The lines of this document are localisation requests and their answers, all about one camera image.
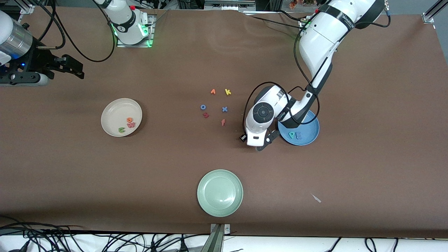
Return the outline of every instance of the plate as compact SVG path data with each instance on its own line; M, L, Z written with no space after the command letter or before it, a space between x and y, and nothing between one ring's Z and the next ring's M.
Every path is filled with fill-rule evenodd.
M311 110L308 110L308 113L305 116L305 122L309 122L313 118L314 113ZM302 124L293 129L288 129L280 122L277 122L277 128L280 131L280 135L286 140L286 142L297 146L303 146L316 140L319 135L320 125L318 119L316 118L309 124Z
M199 182L198 201L211 216L229 216L243 201L243 185L232 172L222 169L211 171Z
M142 122L142 108L136 101L128 98L117 99L103 111L101 126L111 136L127 136L134 132Z

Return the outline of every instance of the brown table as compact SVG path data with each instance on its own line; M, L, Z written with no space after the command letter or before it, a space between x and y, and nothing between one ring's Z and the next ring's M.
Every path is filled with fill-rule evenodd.
M85 54L108 54L97 9L58 13ZM48 17L36 9L24 21L39 36ZM257 152L238 140L244 104L265 81L305 86L296 32L235 11L170 11L152 48L117 48L104 63L70 44L54 52L82 61L86 78L56 73L46 87L0 90L0 213L92 230L203 233L220 222L242 235L447 237L448 68L433 27L400 15L387 29L351 32L320 95L317 140L277 139ZM44 42L59 41L52 26ZM100 116L123 97L144 120L114 138ZM196 199L214 169L244 187L229 217L207 215Z

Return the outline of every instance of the blue plate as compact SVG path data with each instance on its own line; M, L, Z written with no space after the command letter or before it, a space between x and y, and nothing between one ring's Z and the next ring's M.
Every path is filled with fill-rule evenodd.
M311 110L308 110L304 122L309 122L314 116L314 113L311 112ZM293 129L286 128L280 122L277 122L277 127L280 131L280 135L286 142L297 146L307 145L316 140L320 128L317 118L312 123L302 124Z

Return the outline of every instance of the green plate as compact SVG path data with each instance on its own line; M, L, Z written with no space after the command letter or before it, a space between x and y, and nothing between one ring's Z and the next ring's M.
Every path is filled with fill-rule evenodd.
M207 173L199 182L198 201L204 211L215 217L234 213L243 201L243 185L227 170Z

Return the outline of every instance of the gray floor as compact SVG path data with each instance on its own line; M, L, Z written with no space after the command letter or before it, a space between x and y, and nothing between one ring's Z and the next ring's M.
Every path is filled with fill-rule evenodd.
M60 6L95 7L92 0L57 0ZM436 0L389 0L392 14L422 14ZM435 30L448 64L448 8L442 10L435 18Z

